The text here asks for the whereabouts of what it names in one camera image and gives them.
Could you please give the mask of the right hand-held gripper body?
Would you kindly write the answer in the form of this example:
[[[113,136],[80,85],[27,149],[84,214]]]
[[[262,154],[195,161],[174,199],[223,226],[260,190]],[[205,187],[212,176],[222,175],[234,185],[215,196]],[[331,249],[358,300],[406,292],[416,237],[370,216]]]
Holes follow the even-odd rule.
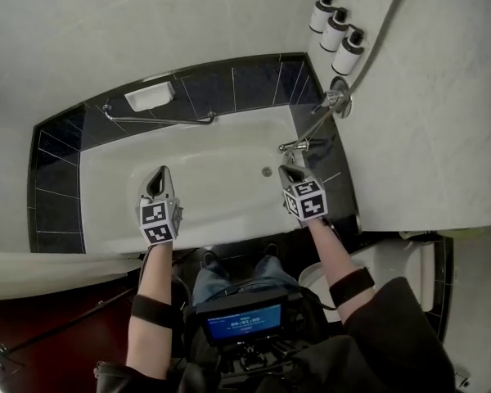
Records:
[[[283,189],[287,211],[300,222],[327,215],[327,196],[322,184],[315,178],[292,183]]]

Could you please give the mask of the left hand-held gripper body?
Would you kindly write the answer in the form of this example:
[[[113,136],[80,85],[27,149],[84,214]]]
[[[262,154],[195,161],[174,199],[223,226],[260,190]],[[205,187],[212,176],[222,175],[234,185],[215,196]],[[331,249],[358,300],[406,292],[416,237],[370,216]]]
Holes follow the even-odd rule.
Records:
[[[160,245],[177,239],[182,221],[178,198],[152,200],[142,197],[138,206],[140,231],[148,245]]]

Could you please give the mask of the person's right forearm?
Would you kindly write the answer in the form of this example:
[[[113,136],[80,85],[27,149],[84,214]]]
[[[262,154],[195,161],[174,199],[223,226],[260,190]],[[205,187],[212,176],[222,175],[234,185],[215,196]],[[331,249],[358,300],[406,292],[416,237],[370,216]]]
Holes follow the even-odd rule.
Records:
[[[308,228],[312,234],[329,287],[357,271],[358,268],[353,264],[348,252],[329,226],[320,219],[311,219],[308,221]],[[373,287],[369,287],[343,305],[335,305],[342,323],[345,323],[355,311],[369,302],[374,295]]]

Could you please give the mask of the person's left forearm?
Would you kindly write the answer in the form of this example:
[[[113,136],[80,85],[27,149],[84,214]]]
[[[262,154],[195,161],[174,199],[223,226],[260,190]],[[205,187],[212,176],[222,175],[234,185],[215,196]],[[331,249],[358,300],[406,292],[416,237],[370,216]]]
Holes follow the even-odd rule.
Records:
[[[137,293],[169,305],[171,303],[173,245],[152,247]],[[155,379],[167,377],[172,354],[170,328],[132,317],[128,324],[126,365]]]

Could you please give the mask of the chrome bathtub spout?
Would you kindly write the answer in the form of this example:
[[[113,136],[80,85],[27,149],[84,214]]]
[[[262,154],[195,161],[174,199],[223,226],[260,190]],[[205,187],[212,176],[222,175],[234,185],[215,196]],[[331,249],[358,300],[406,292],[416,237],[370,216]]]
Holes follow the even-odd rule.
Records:
[[[328,144],[329,140],[327,138],[306,138],[300,142],[288,142],[283,143],[278,147],[280,153],[284,153],[293,150],[308,151],[309,149],[314,149],[317,147],[324,147]]]

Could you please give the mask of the white bathtub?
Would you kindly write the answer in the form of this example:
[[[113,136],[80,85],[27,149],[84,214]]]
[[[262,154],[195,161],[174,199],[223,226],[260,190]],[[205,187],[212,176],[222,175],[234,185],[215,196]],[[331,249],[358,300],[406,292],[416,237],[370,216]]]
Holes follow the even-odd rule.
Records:
[[[173,125],[109,142],[80,156],[80,200],[87,252],[143,251],[138,189],[169,168],[182,222],[178,250],[288,233],[299,227],[283,205],[278,147],[297,138],[287,106],[219,116],[212,124]],[[269,167],[272,175],[264,177]]]

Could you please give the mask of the chrome grab bar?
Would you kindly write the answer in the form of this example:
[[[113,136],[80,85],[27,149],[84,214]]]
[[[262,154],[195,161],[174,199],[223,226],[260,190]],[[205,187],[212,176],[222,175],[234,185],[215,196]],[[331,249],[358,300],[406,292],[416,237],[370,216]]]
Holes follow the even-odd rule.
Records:
[[[134,123],[134,124],[193,124],[193,125],[210,125],[212,124],[217,114],[210,111],[208,116],[198,120],[171,120],[171,119],[156,119],[156,118],[137,118],[137,117],[114,117],[110,114],[112,106],[105,104],[101,108],[103,115],[111,122],[114,123]]]

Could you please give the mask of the person's blue jeans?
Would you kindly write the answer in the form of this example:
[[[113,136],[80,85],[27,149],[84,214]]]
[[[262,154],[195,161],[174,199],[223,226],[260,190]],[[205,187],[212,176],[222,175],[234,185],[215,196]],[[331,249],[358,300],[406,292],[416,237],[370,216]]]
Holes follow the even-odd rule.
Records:
[[[255,266],[253,277],[244,282],[232,282],[227,270],[217,260],[213,260],[197,274],[191,304],[195,306],[223,296],[278,287],[297,290],[300,285],[283,270],[282,263],[276,256],[263,257]]]

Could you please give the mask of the chrome shower mixer valve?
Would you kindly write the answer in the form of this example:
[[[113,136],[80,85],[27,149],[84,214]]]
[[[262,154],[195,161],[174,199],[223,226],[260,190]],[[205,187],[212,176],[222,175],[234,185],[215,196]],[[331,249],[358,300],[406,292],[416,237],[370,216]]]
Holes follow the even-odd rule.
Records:
[[[351,113],[352,103],[348,82],[343,77],[336,76],[332,79],[330,88],[324,92],[322,100],[312,108],[311,114],[318,115],[328,112],[345,119]]]

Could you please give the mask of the white soap dish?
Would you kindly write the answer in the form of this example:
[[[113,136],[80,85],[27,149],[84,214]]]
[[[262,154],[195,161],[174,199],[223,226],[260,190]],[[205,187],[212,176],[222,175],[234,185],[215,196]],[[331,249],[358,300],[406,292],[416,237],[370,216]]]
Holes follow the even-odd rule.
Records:
[[[147,111],[170,103],[175,96],[175,90],[170,82],[152,85],[126,93],[128,104],[133,111]]]

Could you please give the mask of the black elastic armband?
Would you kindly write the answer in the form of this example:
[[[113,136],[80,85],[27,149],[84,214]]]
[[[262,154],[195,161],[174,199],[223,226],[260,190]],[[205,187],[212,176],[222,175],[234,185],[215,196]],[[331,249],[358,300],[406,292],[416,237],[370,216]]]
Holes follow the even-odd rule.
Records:
[[[360,293],[373,288],[374,285],[375,282],[368,269],[363,267],[332,284],[329,292],[334,306],[338,308]]]
[[[146,296],[135,295],[131,316],[159,327],[172,329],[175,324],[177,312],[172,305]]]

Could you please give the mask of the white toilet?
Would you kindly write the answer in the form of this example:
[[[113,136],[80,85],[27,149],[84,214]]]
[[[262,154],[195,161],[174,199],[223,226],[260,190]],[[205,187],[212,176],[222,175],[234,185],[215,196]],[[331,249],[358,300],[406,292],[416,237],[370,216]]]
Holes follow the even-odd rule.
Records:
[[[414,296],[427,312],[433,308],[435,299],[435,244],[390,240],[377,243],[351,255],[358,268],[366,267],[371,274],[375,289],[383,287],[393,278],[404,277]],[[320,262],[302,271],[299,284],[308,288],[329,307],[335,307],[329,286]]]

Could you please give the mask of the white pump bottle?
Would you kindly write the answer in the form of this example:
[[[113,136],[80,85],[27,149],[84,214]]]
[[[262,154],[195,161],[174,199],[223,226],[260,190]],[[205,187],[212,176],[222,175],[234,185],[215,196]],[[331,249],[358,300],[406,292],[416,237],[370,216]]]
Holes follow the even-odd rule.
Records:
[[[320,41],[320,46],[326,52],[337,52],[339,49],[341,41],[349,29],[348,15],[348,9],[339,7],[328,18]]]
[[[313,13],[309,21],[309,28],[317,34],[321,34],[325,28],[328,18],[335,8],[333,0],[317,0],[314,3]]]
[[[342,38],[340,46],[331,63],[331,68],[342,76],[350,75],[358,64],[364,47],[365,32],[359,27],[349,24],[347,34]]]

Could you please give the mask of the chest-mounted screen device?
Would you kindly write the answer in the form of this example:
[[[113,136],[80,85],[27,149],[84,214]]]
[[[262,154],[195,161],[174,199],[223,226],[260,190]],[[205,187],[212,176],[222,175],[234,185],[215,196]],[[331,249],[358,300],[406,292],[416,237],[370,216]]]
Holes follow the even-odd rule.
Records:
[[[296,320],[303,296],[278,287],[239,292],[195,307],[196,321],[211,346],[235,345],[282,334]]]

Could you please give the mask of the black tripod stand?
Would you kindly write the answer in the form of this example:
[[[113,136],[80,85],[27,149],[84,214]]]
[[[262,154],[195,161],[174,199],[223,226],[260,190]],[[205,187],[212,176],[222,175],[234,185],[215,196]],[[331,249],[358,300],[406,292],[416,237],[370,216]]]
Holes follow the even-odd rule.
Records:
[[[79,316],[71,320],[68,320],[65,323],[52,327],[44,332],[41,332],[36,336],[33,336],[25,341],[22,341],[12,347],[6,347],[2,343],[0,343],[0,368],[3,368],[2,361],[4,359],[12,362],[12,359],[9,358],[10,355],[15,354],[16,352],[19,352],[21,350],[25,350],[35,344],[38,344],[41,341],[45,341],[50,337],[54,337],[55,335],[63,331],[66,331],[67,329],[72,328],[73,326],[83,322],[87,318],[92,317],[94,314],[97,314],[100,311],[104,310],[107,306],[110,306],[114,304],[116,301],[121,300],[133,294],[136,290],[137,287],[134,286],[125,291],[122,291],[120,294],[117,294],[116,296],[111,297],[108,300],[100,300],[93,308],[87,310],[86,312],[80,314]]]

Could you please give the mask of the person's dark jacket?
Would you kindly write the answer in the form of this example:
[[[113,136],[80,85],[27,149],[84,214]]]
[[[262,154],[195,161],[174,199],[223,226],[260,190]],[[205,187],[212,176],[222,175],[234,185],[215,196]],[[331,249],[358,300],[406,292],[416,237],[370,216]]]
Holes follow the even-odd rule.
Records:
[[[300,351],[283,374],[233,393],[456,393],[453,365],[405,278],[356,310],[345,334]]]

